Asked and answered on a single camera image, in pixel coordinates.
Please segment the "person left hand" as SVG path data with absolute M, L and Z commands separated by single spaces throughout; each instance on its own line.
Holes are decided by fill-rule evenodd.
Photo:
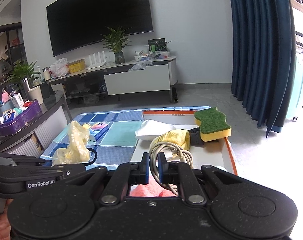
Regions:
M 0 214 L 0 240 L 11 239 L 11 225 L 8 221 L 7 210 L 13 199 L 6 200 L 3 213 Z

